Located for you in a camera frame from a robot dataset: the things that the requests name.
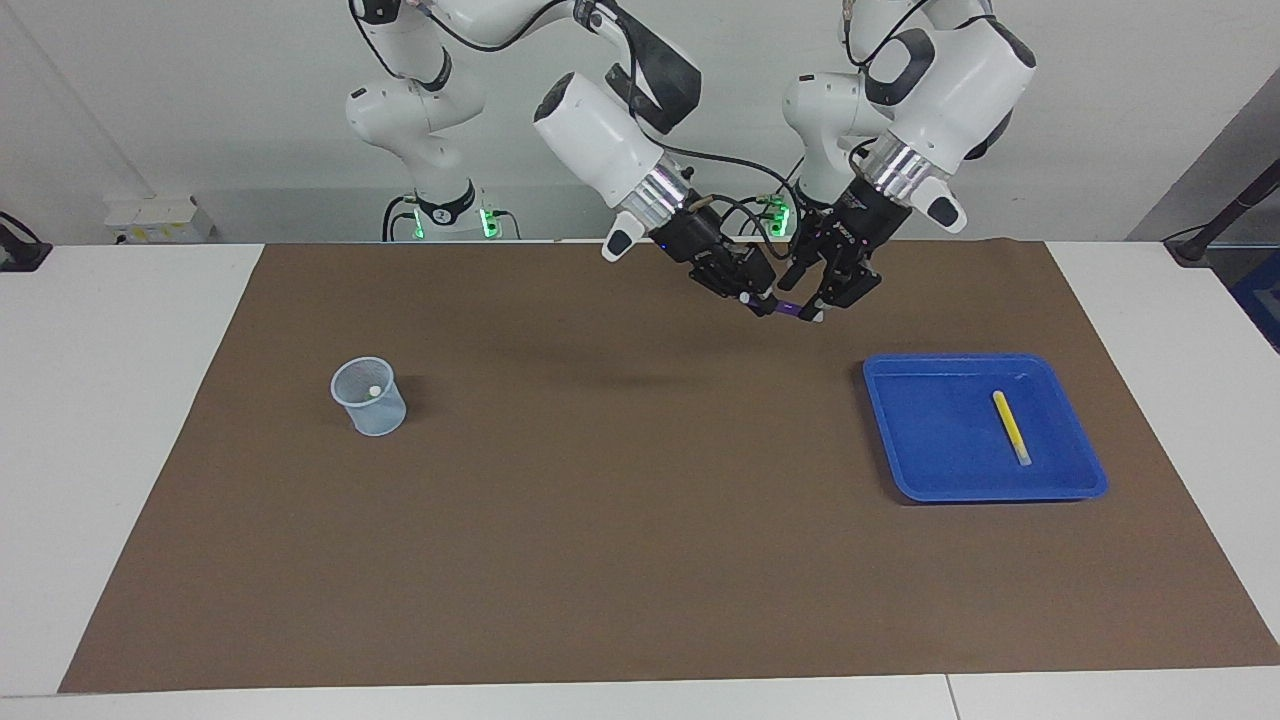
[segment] brown mat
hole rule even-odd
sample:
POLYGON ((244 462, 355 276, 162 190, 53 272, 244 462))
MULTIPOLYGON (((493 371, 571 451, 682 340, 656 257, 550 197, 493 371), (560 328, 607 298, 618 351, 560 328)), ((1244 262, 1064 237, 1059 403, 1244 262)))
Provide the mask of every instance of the brown mat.
POLYGON ((1047 250, 878 260, 812 327, 652 247, 269 247, 61 691, 1280 664, 1047 250), (908 503, 860 365, 938 351, 1046 356, 1110 495, 908 503))

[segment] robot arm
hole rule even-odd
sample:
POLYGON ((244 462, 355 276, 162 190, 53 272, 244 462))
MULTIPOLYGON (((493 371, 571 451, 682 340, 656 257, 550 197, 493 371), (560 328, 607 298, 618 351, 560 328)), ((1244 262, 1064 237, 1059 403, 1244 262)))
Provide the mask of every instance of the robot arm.
POLYGON ((419 219, 435 233, 481 227, 475 183, 440 131, 484 110, 475 74, 453 61, 435 26, 401 0, 349 0, 352 15, 393 77, 347 99, 357 137, 399 158, 413 178, 419 219))
POLYGON ((484 110, 475 76, 454 63, 442 26, 470 47, 503 49, 530 32, 573 19, 616 45, 621 64, 607 76, 636 114, 662 133, 684 120, 701 96, 701 73, 676 46, 653 33, 614 0, 348 0, 390 78, 369 83, 347 101, 347 118, 364 141, 404 161, 413 177, 419 218, 440 232, 479 228, 477 190, 461 152, 438 133, 484 110))
POLYGON ((503 49, 557 20, 572 19, 608 40, 621 54, 605 81, 636 114, 667 135, 698 108, 703 76, 678 46, 650 31, 616 0, 406 0, 472 47, 503 49), (630 63, 635 58, 636 77, 630 63))
POLYGON ((605 240, 609 260, 650 236, 689 277, 756 315, 778 305, 773 266, 758 247, 721 232, 723 219, 687 181, 691 177, 653 143, 617 100, 580 74, 564 76, 534 115, 534 127, 564 165, 618 211, 605 240))
POLYGON ((801 215, 778 287, 791 290, 808 268, 826 263, 804 319, 849 307, 874 290, 881 277, 870 256, 913 210, 948 232, 964 228, 968 219, 948 181, 961 161, 982 156, 1000 138, 1036 72, 1034 54, 986 0, 932 0, 923 5, 928 27, 883 40, 915 6, 911 0, 846 0, 844 35, 859 72, 838 76, 847 81, 832 86, 854 90, 827 91, 805 76, 788 94, 787 119, 805 141, 800 187, 815 202, 801 215), (824 108, 832 92, 845 111, 852 110, 849 115, 824 108), (884 126, 877 128, 876 114, 884 126), (844 152, 847 142, 831 151, 833 136, 876 140, 859 155, 844 152), (847 179, 842 191, 841 179, 847 179))

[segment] yellow pen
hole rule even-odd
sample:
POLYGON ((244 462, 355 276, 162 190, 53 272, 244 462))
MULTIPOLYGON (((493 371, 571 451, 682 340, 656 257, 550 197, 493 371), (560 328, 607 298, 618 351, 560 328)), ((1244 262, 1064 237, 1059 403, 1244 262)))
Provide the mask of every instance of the yellow pen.
POLYGON ((1023 468, 1030 465, 1032 455, 1027 452, 1027 442, 1023 441, 1023 432, 1018 429, 1018 420, 1014 419, 1014 410, 1009 406, 1009 398, 998 389, 992 393, 991 398, 996 401, 1000 420, 1005 423, 1005 433, 1009 434, 1009 442, 1012 443, 1014 452, 1018 454, 1018 464, 1023 468))

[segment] white table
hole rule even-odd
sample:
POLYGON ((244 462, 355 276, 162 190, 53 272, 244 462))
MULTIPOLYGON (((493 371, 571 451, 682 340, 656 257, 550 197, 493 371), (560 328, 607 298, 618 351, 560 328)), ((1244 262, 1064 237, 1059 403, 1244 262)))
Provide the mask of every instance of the white table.
MULTIPOLYGON (((1280 634, 1280 356, 1208 270, 1160 246, 1050 247, 1280 634)), ((1280 667, 47 697, 260 252, 61 247, 0 275, 0 719, 1280 717, 1280 667)))

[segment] plastic cup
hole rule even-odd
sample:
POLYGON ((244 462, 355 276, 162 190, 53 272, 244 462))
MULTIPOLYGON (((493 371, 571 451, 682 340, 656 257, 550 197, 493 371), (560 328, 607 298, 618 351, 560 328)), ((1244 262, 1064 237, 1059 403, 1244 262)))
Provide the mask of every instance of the plastic cup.
POLYGON ((351 415, 360 434, 381 437, 404 421, 396 372, 381 357, 357 357, 333 374, 329 393, 351 415))

